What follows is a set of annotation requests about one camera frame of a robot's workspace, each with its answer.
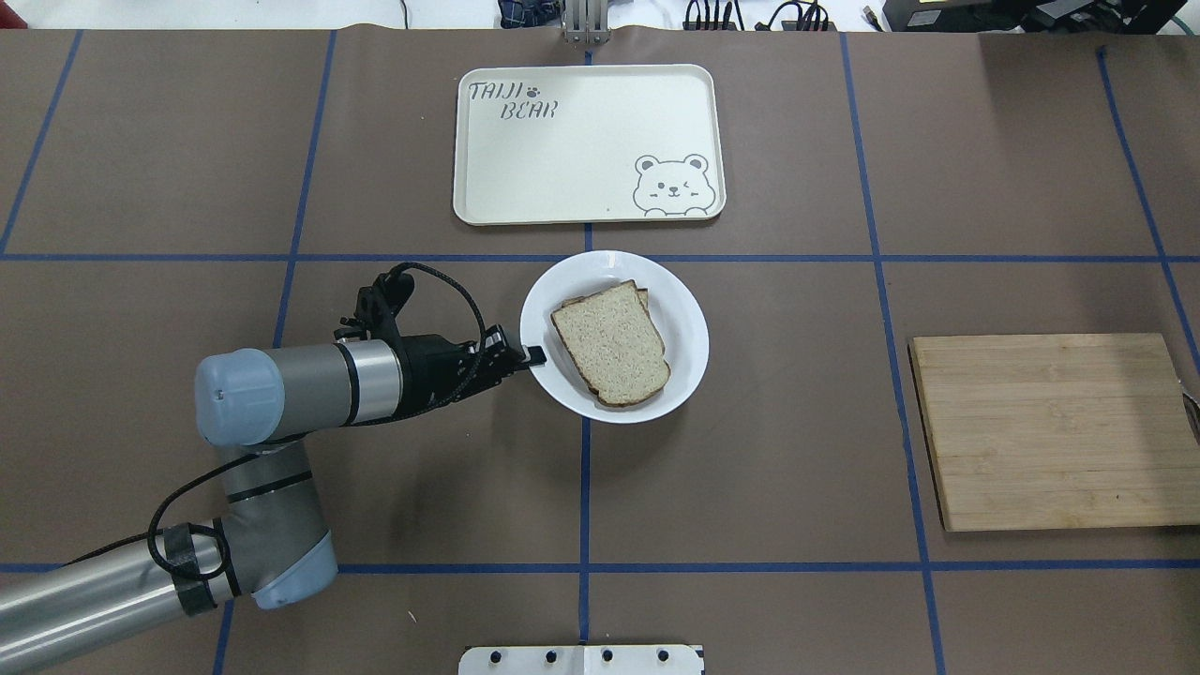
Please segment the black band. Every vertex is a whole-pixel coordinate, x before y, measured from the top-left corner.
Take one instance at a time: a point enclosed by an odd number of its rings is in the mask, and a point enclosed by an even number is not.
[[[304,473],[296,473],[295,476],[289,476],[287,478],[281,478],[278,480],[272,480],[271,483],[264,483],[258,488],[251,488],[250,490],[242,490],[240,492],[234,492],[226,497],[229,503],[240,502],[242,500],[248,500],[251,497],[257,497],[259,495],[265,495],[266,492],[274,492],[275,490],[282,490],[288,485],[295,485],[296,483],[304,483],[312,478],[311,471],[305,471]]]
[[[188,524],[168,527],[163,531],[162,539],[167,549],[167,562],[184,572],[200,573],[200,563],[196,560],[196,546],[192,544],[192,528]],[[212,601],[208,581],[192,581],[176,575],[172,575],[170,579],[175,584],[179,604],[188,616],[216,609],[217,603]]]
[[[217,534],[220,537],[224,537],[224,525],[221,522],[220,518],[214,518],[212,519],[212,527],[217,531]],[[232,560],[229,561],[229,568],[226,569],[226,580],[229,581],[229,592],[233,593],[233,597],[236,598],[238,596],[240,596],[241,595],[241,585],[238,584],[238,573],[233,571],[233,561]]]
[[[346,359],[346,372],[350,376],[350,414],[346,416],[346,422],[342,423],[342,426],[349,426],[359,416],[359,368],[354,365],[354,357],[346,348],[346,345],[334,342],[334,346],[337,347],[338,352],[342,352],[342,358]]]

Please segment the bear face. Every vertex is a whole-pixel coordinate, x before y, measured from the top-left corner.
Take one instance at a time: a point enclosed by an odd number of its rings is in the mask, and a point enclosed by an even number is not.
[[[708,160],[688,155],[683,161],[660,162],[643,155],[635,162],[637,189],[634,204],[648,216],[708,215],[716,191],[708,184]]]

